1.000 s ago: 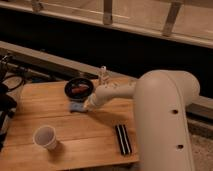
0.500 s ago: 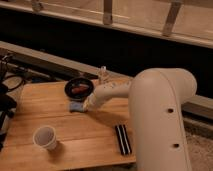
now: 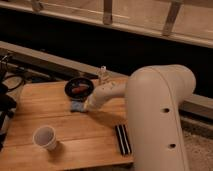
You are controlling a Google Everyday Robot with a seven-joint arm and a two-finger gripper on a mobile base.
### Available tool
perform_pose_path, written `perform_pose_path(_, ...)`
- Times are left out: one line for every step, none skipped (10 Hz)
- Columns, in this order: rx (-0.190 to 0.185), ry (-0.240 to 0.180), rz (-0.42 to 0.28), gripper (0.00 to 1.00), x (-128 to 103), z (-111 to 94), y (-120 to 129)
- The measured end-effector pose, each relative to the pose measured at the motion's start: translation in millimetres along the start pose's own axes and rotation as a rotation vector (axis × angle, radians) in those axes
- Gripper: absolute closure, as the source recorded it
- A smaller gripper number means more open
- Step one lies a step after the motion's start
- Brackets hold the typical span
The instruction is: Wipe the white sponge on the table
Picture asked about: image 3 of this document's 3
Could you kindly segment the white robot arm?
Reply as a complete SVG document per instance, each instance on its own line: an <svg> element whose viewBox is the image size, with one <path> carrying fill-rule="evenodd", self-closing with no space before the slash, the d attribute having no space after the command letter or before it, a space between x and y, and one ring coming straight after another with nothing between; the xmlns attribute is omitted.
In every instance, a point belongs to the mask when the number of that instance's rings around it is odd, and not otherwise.
<svg viewBox="0 0 213 171"><path fill-rule="evenodd" d="M183 65L146 66L124 84L96 87L84 108L94 111L124 97L134 170L189 171L179 105L195 87L193 72Z"/></svg>

